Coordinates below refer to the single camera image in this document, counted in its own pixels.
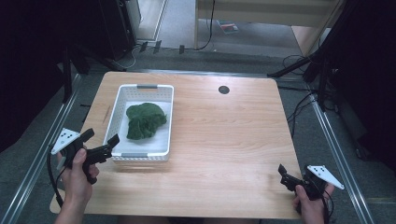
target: finger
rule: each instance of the finger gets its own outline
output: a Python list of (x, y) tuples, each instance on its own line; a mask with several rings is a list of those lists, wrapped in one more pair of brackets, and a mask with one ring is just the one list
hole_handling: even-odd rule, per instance
[(73, 159), (73, 170), (81, 170), (82, 172), (82, 164), (84, 163), (86, 158), (87, 158), (87, 151), (84, 148), (80, 149), (76, 153), (75, 158)]
[(90, 165), (89, 173), (92, 178), (96, 178), (99, 175), (99, 169), (95, 165)]
[(305, 202), (308, 199), (308, 196), (306, 195), (305, 189), (301, 185), (296, 186), (296, 193), (298, 195), (298, 198), (300, 199), (301, 202)]
[(333, 184), (328, 184), (327, 186), (326, 186), (326, 189), (325, 189), (325, 191), (327, 192), (324, 192), (323, 193), (323, 196), (325, 196), (325, 198), (327, 198), (327, 197), (329, 197), (329, 196), (332, 196), (332, 193), (334, 192), (334, 189), (335, 189), (335, 187), (334, 187), (334, 185)]
[(61, 152), (56, 153), (56, 158), (58, 159), (58, 162), (61, 161), (61, 159), (62, 159)]
[(300, 202), (300, 198), (298, 196), (296, 196), (293, 201), (292, 201), (292, 205), (294, 208), (297, 208), (298, 203)]

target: wooden table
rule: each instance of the wooden table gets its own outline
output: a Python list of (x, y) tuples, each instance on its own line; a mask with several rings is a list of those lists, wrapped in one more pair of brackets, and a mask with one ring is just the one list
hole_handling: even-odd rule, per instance
[[(82, 128), (95, 131), (88, 148), (103, 144), (121, 84), (175, 87), (170, 159), (98, 164), (86, 213), (298, 218), (279, 183), (280, 163), (294, 176), (300, 169), (272, 79), (109, 72)], [(50, 209), (59, 212), (55, 201)]]

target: black tape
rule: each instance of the black tape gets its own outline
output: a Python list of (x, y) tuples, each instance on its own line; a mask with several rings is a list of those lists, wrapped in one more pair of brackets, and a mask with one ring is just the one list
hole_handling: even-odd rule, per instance
[(178, 49), (178, 54), (184, 53), (184, 45), (180, 45), (180, 48)]
[(140, 48), (140, 51), (139, 52), (143, 52), (143, 51), (145, 51), (146, 50), (146, 48), (148, 47), (148, 41), (146, 41), (145, 43), (143, 43), (143, 45), (142, 45), (142, 47)]
[(162, 43), (161, 40), (159, 40), (159, 41), (157, 41), (157, 43), (155, 43), (154, 53), (158, 53), (158, 51), (160, 51), (161, 43)]

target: aluminum rail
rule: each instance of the aluminum rail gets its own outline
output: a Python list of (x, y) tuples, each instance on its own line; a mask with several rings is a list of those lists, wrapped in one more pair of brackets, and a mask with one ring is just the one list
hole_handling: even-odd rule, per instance
[[(209, 77), (258, 77), (268, 78), (267, 74), (263, 73), (228, 73), (228, 72), (206, 72), (206, 71), (180, 71), (180, 70), (152, 70), (152, 69), (136, 69), (135, 73), (155, 73), (155, 74), (176, 74), (176, 75), (190, 75), (190, 76), (209, 76)], [(276, 81), (303, 81), (301, 76), (286, 75), (279, 78), (274, 78)]]
[(317, 114), (320, 126), (326, 136), (328, 144), (330, 146), (332, 156), (335, 159), (335, 163), (338, 167), (341, 177), (344, 180), (344, 185), (349, 193), (349, 197), (355, 207), (356, 213), (361, 223), (374, 224), (375, 221), (370, 212), (367, 202), (364, 199), (361, 189), (359, 188), (358, 182), (356, 181), (352, 171), (348, 165), (347, 159), (344, 156), (343, 149), (337, 141), (332, 125), (327, 117), (326, 112), (322, 112), (317, 102), (313, 103), (315, 113)]
[(35, 158), (27, 171), (24, 179), (18, 186), (14, 198), (11, 201), (11, 204), (6, 211), (5, 216), (3, 217), (1, 223), (2, 224), (13, 224), (17, 223), (17, 220), (21, 214), (23, 207), (25, 206), (29, 196), (35, 186), (35, 182), (37, 181), (40, 172), (43, 169), (43, 166), (46, 162), (47, 152), (49, 148), (49, 144), (53, 143), (59, 133), (64, 126), (64, 121), (66, 120), (70, 109), (72, 108), (76, 97), (78, 95), (79, 86), (81, 84), (81, 76), (77, 74), (73, 80), (73, 87), (75, 91), (70, 96), (70, 99), (61, 106), (55, 121), (53, 121), (47, 136), (45, 137), (43, 144), (41, 145), (40, 149), (37, 151)]

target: round hole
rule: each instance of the round hole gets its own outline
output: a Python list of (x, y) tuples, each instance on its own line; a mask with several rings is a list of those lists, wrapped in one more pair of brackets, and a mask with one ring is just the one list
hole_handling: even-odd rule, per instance
[(220, 86), (219, 87), (219, 92), (221, 94), (227, 94), (228, 92), (230, 92), (230, 88), (226, 87), (226, 86)]

